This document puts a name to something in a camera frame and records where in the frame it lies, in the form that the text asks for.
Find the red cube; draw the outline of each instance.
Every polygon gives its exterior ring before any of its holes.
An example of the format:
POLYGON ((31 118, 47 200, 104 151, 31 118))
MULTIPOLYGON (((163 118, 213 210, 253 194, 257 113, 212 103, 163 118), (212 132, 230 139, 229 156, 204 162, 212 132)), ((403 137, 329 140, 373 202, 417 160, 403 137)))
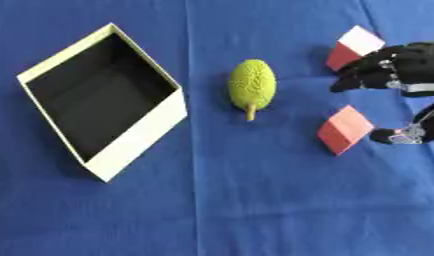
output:
POLYGON ((360 26, 355 26, 337 41, 326 64, 337 71, 349 62, 377 51, 384 45, 382 39, 360 26))
POLYGON ((373 128, 361 113, 348 105, 323 124, 318 131, 318 137, 339 156, 373 128))

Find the robotic hand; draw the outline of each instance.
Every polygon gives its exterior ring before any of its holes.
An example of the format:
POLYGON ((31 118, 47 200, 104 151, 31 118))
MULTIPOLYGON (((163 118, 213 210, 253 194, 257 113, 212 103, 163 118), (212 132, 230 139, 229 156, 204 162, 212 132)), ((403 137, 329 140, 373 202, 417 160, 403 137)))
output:
MULTIPOLYGON (((353 61, 338 72, 332 92, 346 90, 401 90, 405 97, 434 95, 434 42, 383 48, 353 61)), ((370 138, 385 144, 421 144, 434 140, 434 104, 420 111, 407 127, 376 129, 370 138)))

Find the black box lining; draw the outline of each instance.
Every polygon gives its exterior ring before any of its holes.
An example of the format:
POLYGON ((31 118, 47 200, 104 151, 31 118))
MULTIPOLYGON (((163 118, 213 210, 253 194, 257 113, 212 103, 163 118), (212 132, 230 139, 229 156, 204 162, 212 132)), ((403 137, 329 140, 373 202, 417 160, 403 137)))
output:
POLYGON ((28 86, 85 162, 176 90, 116 34, 28 86))

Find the green ball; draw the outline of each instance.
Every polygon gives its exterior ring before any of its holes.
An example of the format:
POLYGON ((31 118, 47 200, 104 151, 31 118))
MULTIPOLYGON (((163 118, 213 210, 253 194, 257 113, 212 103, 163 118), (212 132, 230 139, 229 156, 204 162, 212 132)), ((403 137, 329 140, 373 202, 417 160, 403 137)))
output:
POLYGON ((256 110, 265 108, 276 93, 275 74, 262 60, 246 60, 231 73, 229 94, 237 107, 247 112, 249 121, 256 110))

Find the open box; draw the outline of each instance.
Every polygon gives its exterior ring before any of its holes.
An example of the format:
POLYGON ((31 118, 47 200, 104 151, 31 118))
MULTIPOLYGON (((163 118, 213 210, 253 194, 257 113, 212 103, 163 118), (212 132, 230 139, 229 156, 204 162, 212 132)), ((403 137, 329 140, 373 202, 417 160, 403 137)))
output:
POLYGON ((18 80, 74 157, 106 182, 187 116, 178 83, 114 24, 18 80))

